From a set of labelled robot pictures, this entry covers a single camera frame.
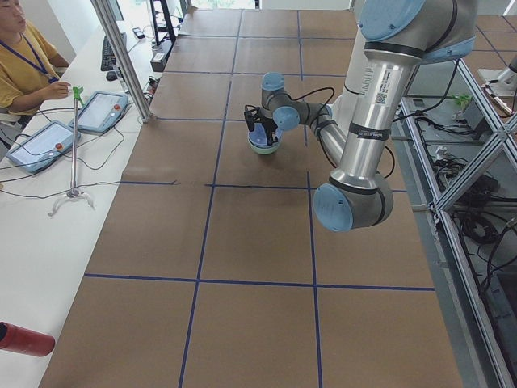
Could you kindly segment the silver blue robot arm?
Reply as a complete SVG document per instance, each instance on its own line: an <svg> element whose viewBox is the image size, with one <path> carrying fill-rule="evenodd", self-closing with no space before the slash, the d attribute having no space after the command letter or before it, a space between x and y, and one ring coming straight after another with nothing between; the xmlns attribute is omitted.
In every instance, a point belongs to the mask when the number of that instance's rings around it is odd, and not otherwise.
<svg viewBox="0 0 517 388"><path fill-rule="evenodd" d="M296 101L282 74L263 76L261 105L246 116L248 128L261 129L266 153L276 149L277 133L311 128L335 164L313 198L325 228L348 231L389 216L393 194L378 165L404 90L419 65L473 50L477 11L475 1L366 1L343 92L331 105Z"/></svg>

